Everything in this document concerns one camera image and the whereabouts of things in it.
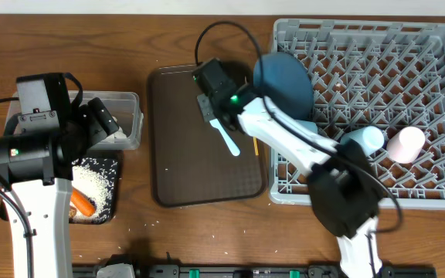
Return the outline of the light blue plastic knife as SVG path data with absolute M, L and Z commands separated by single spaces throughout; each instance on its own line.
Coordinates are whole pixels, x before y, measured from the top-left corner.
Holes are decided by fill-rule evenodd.
M 226 132 L 225 128 L 221 125 L 221 123 L 219 122 L 219 120 L 217 118 L 210 120 L 210 125 L 217 129 L 217 131 L 220 133 L 220 135 L 222 136 L 222 139 L 225 141 L 226 146 L 228 147 L 230 153 L 237 157 L 240 155 L 240 149 L 238 148 L 238 146 L 236 145 L 236 143 L 233 141 L 233 139 L 228 135 L 228 133 Z

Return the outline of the orange carrot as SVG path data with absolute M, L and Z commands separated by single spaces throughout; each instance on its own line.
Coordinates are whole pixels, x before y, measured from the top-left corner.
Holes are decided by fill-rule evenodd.
M 70 201 L 76 207 L 76 209 L 86 217 L 91 217 L 96 211 L 91 202 L 75 188 L 72 190 Z

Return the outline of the white tissue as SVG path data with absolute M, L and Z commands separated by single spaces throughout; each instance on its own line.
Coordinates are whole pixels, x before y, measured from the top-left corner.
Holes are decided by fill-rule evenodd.
M 127 139 L 127 135 L 124 133 L 121 126 L 118 127 L 118 131 L 108 136 L 104 141 L 109 144 L 117 144 Z

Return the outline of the large blue plate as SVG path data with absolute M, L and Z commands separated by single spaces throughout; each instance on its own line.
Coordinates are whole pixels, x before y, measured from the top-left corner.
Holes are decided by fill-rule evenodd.
M 314 91 L 304 65 L 287 53 L 262 56 L 266 95 L 295 120 L 310 120 Z

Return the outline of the brown food scrap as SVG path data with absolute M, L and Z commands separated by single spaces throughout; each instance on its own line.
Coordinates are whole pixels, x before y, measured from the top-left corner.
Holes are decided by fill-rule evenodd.
M 70 207 L 69 210 L 69 219 L 73 219 L 76 216 L 76 208 Z

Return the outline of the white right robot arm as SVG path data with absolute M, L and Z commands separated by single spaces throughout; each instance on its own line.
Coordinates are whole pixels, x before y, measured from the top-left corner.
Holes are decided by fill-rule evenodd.
M 235 127 L 282 154 L 307 175 L 312 209 L 338 241 L 340 267 L 348 277 L 375 277 L 382 268 L 376 246 L 382 185 L 360 145 L 339 144 L 285 114 L 270 97 L 253 91 L 196 97 L 202 117 L 227 139 Z

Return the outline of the white rice pile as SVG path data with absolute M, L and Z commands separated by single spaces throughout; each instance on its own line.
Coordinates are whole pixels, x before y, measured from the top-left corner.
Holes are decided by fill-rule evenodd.
M 73 187 L 96 209 L 91 217 L 76 210 L 73 224 L 101 225 L 114 217 L 119 162 L 113 158 L 82 158 L 73 163 Z

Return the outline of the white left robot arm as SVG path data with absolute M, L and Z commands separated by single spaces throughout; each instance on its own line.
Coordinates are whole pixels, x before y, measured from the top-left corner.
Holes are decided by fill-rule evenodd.
M 17 277 L 71 277 L 73 163 L 118 131 L 102 100 L 19 96 L 21 133 L 0 137 L 0 194 Z

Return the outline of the pink plastic cup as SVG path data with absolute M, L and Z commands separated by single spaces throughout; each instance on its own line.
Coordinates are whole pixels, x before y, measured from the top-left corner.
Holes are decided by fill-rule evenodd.
M 425 134 L 418 127 L 405 127 L 386 146 L 391 160 L 407 164 L 415 161 L 425 144 Z

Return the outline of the light blue rice bowl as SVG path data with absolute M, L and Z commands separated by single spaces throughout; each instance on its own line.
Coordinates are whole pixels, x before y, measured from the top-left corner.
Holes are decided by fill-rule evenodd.
M 295 120 L 300 126 L 299 130 L 301 134 L 318 134 L 318 126 L 314 122 L 306 120 Z

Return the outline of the light blue plastic cup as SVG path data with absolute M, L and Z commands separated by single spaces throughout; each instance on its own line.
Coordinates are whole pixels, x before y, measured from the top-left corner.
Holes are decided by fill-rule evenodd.
M 340 143 L 346 144 L 348 141 L 358 143 L 366 156 L 381 149 L 385 143 L 382 131 L 374 126 L 367 126 L 351 131 L 341 138 Z

